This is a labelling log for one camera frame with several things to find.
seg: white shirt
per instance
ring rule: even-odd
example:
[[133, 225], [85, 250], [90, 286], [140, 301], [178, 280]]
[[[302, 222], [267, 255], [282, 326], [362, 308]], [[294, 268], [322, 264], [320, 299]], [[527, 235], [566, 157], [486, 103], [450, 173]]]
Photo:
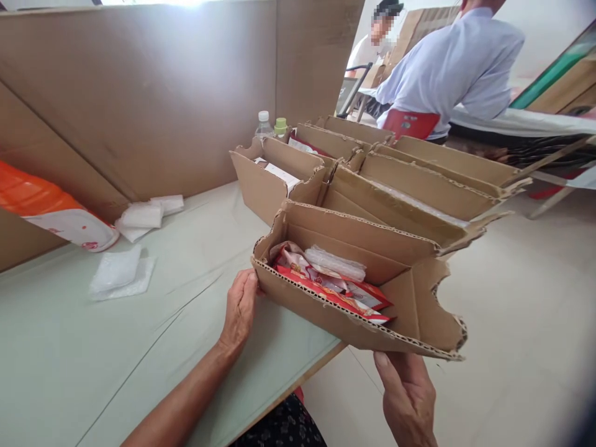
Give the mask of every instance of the white shirt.
[[[509, 106], [509, 73], [524, 40], [513, 25], [493, 19], [490, 8], [473, 9], [418, 42], [378, 87], [376, 100], [404, 112], [440, 115], [429, 140], [448, 134], [459, 103], [471, 115], [496, 118]], [[379, 128], [386, 118], [387, 112], [377, 120]]]
[[354, 46], [346, 68], [366, 65], [369, 62], [374, 64], [379, 58], [384, 58], [389, 50], [391, 50], [391, 45], [385, 40], [381, 40], [380, 44], [375, 46], [371, 43], [370, 36], [367, 34]]

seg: chair backrest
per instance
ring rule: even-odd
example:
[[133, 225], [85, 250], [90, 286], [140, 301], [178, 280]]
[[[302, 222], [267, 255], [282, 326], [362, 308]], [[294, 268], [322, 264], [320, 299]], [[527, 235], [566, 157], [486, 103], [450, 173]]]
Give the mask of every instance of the chair backrest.
[[436, 114], [402, 112], [397, 109], [389, 109], [383, 129], [394, 132], [396, 140], [401, 137], [426, 140], [440, 118], [440, 115]]

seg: white tissue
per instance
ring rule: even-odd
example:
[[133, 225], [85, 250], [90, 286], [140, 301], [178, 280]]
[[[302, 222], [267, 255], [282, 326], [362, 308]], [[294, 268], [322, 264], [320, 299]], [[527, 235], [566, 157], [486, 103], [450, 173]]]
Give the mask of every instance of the white tissue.
[[140, 237], [153, 230], [152, 228], [128, 227], [122, 223], [122, 219], [116, 220], [114, 226], [131, 243], [135, 243]]
[[95, 301], [104, 301], [114, 298], [124, 298], [127, 296], [140, 295], [147, 291], [153, 268], [155, 267], [156, 258], [141, 259], [138, 264], [137, 274], [134, 280], [126, 286], [118, 287], [93, 296]]
[[152, 197], [149, 199], [151, 204], [161, 204], [163, 215], [170, 215], [180, 212], [184, 209], [184, 197], [182, 194], [177, 196]]
[[104, 253], [89, 285], [89, 291], [99, 294], [130, 284], [137, 275], [140, 257], [140, 245], [121, 253]]
[[122, 224], [126, 227], [161, 228], [163, 208], [161, 204], [133, 203], [122, 213]]

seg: green bottle cap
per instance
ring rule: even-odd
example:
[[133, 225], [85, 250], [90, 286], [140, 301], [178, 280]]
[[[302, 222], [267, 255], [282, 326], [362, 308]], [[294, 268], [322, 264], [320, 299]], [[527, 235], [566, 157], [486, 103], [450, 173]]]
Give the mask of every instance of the green bottle cap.
[[277, 135], [281, 135], [286, 133], [287, 123], [285, 118], [277, 118], [275, 120], [275, 128], [274, 131]]

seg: floor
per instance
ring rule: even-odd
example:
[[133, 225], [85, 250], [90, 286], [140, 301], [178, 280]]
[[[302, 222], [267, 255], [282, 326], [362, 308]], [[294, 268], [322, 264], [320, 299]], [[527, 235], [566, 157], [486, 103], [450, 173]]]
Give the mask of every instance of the floor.
[[[596, 191], [577, 191], [536, 221], [516, 212], [450, 260], [438, 290], [463, 315], [463, 363], [427, 359], [435, 435], [448, 447], [566, 445], [596, 377]], [[344, 350], [303, 386], [327, 444], [395, 445], [369, 351]]]

